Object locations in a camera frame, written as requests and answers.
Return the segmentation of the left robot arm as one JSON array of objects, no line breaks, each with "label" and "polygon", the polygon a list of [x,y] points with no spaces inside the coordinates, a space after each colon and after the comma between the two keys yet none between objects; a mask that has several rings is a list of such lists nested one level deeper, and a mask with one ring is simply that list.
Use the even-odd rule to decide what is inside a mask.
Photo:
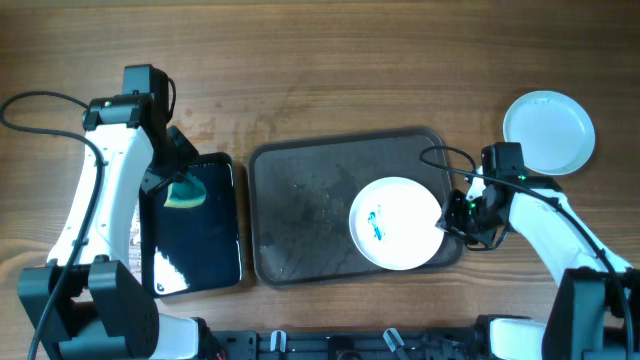
[{"label": "left robot arm", "polygon": [[65,228],[18,293],[34,336],[52,359],[196,359],[210,333],[202,320],[162,315],[129,271],[129,228],[138,195],[168,192],[166,205],[201,205],[189,174],[197,150],[168,122],[175,98],[140,93],[98,98],[83,115],[83,169]]}]

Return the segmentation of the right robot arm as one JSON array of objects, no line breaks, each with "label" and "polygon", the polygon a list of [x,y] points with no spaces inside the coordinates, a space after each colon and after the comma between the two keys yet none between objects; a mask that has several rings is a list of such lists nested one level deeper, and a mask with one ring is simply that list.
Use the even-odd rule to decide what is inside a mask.
[{"label": "right robot arm", "polygon": [[639,272],[578,218],[551,178],[476,174],[468,193],[450,194],[436,225],[475,251],[519,233],[558,286],[545,323],[479,317],[480,358],[638,358]]}]

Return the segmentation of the green yellow sponge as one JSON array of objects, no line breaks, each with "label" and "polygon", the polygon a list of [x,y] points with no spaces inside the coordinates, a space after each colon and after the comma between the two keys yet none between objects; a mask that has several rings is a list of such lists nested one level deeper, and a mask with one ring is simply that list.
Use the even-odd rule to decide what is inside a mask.
[{"label": "green yellow sponge", "polygon": [[205,199],[205,185],[191,173],[187,173],[181,182],[173,182],[168,186],[163,206],[166,208],[193,208],[201,205]]}]

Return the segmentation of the white plate back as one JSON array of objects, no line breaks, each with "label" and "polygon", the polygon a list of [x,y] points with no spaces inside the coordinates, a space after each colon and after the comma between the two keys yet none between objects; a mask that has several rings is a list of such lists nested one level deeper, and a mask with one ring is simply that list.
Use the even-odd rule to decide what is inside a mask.
[{"label": "white plate back", "polygon": [[555,91],[538,90],[519,97],[506,111],[502,129],[507,142],[521,145],[525,166],[544,175],[576,172],[595,149],[596,133],[588,113]]}]

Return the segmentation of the white plate front stained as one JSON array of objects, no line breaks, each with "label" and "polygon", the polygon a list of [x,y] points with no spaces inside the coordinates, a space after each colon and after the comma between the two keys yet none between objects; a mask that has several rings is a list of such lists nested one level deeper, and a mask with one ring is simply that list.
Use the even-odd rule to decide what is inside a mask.
[{"label": "white plate front stained", "polygon": [[352,242],[378,267],[404,271],[430,261],[444,242],[436,227],[442,208],[425,186],[386,177],[365,186],[352,202],[348,225]]}]

